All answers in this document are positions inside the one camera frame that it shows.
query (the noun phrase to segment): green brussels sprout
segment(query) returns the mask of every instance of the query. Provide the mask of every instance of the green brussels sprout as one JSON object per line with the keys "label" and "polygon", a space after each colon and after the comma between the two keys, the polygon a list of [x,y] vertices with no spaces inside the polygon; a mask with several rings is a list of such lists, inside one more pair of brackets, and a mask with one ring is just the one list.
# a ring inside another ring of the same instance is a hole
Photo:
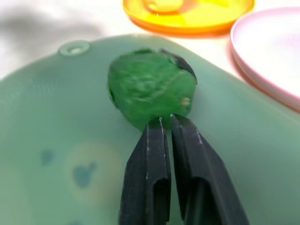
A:
{"label": "green brussels sprout", "polygon": [[140,130],[157,117],[168,123],[172,113],[187,116],[196,84],[188,63],[165,49],[124,54],[111,63],[108,74],[111,101]]}

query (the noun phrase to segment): yellow plate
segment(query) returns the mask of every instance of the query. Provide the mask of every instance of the yellow plate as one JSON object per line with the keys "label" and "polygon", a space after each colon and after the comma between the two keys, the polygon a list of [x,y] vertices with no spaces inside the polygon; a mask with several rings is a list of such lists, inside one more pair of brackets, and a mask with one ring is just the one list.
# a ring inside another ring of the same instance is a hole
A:
{"label": "yellow plate", "polygon": [[194,35],[228,30],[255,0],[184,0],[177,11],[152,11],[145,0],[123,0],[123,8],[137,25],[165,34]]}

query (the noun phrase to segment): green tray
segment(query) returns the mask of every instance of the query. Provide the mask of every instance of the green tray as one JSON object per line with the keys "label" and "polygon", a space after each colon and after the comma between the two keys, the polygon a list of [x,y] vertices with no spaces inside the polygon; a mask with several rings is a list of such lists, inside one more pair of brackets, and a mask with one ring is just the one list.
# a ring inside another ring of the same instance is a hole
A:
{"label": "green tray", "polygon": [[[117,224],[141,133],[110,102],[107,73],[143,47],[194,69],[189,118],[224,160],[250,223],[299,225],[300,116],[187,49],[136,34],[68,44],[0,83],[0,224]],[[170,224],[182,224],[175,188]]]}

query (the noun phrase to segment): pink plate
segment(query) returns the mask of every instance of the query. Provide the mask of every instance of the pink plate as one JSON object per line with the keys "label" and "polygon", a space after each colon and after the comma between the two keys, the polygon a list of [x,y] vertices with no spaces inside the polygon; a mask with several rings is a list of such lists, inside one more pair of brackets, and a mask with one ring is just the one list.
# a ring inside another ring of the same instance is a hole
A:
{"label": "pink plate", "polygon": [[233,55],[263,91],[300,110],[300,7],[273,8],[232,27]]}

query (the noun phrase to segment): white table surface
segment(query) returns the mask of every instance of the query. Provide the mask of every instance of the white table surface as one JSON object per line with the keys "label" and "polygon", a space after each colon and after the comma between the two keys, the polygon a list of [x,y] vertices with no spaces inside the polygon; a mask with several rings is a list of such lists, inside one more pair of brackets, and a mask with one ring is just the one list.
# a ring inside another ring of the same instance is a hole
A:
{"label": "white table surface", "polygon": [[[300,0],[257,0],[255,11],[295,5]],[[65,42],[136,32],[148,33],[128,19],[121,0],[0,0],[0,78]],[[229,34],[170,39],[240,78]]]}

